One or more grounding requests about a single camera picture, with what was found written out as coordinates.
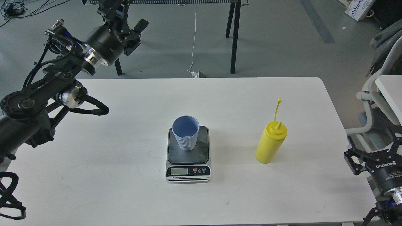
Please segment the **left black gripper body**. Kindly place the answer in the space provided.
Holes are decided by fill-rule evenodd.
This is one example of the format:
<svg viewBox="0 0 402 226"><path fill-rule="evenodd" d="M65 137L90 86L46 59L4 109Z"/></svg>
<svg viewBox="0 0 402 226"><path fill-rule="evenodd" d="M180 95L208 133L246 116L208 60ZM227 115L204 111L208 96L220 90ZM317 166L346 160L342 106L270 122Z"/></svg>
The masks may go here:
<svg viewBox="0 0 402 226"><path fill-rule="evenodd" d="M128 41L129 30L118 30L108 25L96 27L84 40L84 60L91 66L110 66L119 59Z"/></svg>

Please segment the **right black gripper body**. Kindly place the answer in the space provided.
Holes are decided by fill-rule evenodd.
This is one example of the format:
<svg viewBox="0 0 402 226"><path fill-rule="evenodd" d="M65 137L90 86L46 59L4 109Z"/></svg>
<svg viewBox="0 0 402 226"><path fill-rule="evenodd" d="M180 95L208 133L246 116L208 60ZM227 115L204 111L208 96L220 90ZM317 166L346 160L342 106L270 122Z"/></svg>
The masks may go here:
<svg viewBox="0 0 402 226"><path fill-rule="evenodd" d="M366 169L370 172L380 195L386 198L401 198L402 173L401 158L385 159L385 162L367 161Z"/></svg>

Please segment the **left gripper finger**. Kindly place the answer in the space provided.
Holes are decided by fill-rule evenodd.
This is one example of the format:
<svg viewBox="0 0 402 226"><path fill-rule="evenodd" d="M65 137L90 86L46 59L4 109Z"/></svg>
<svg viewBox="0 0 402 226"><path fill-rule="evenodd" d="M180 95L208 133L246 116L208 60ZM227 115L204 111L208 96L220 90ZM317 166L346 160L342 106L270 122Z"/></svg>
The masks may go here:
<svg viewBox="0 0 402 226"><path fill-rule="evenodd" d="M99 0L97 13L102 16L105 24L119 32L124 31L127 24L129 6L132 0Z"/></svg>
<svg viewBox="0 0 402 226"><path fill-rule="evenodd" d="M122 32L122 45L123 54L129 56L141 43L141 35L149 22L145 19L141 19L132 30L124 30Z"/></svg>

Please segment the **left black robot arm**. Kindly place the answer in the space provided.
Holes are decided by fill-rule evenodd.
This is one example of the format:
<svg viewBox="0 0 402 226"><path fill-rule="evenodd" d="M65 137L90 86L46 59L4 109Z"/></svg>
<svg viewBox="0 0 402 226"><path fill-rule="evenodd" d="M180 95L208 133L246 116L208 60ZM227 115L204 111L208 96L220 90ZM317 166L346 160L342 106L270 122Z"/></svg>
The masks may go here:
<svg viewBox="0 0 402 226"><path fill-rule="evenodd" d="M21 90L1 100L1 179L9 178L8 186L1 184L1 209L16 209L19 216L1 217L23 220L26 208L13 192L19 181L16 173L7 172L15 160L15 151L24 143L34 147L54 140L56 126L67 113L103 116L109 108L88 95L76 80L80 72L92 76L100 65L114 65L122 76L119 57L130 55L140 44L148 21L142 19L135 27L127 23L129 7L140 0L99 0L97 12L103 24L96 27L85 40L73 37L59 19L45 34L44 51L25 79Z"/></svg>

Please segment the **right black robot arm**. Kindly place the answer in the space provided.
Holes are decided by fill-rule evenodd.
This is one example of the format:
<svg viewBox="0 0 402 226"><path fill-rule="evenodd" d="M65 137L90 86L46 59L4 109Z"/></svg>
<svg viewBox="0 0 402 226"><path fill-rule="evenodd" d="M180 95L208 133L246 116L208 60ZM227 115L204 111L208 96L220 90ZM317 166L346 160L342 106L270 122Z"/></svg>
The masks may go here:
<svg viewBox="0 0 402 226"><path fill-rule="evenodd" d="M401 193L402 193L402 156L398 153L401 136L394 135L389 149L367 153L357 149L350 136L347 137L350 148L344 152L344 159L354 175L368 172L378 188L380 196L386 201L377 202L367 216L363 218L363 226L379 217L391 226L401 225Z"/></svg>

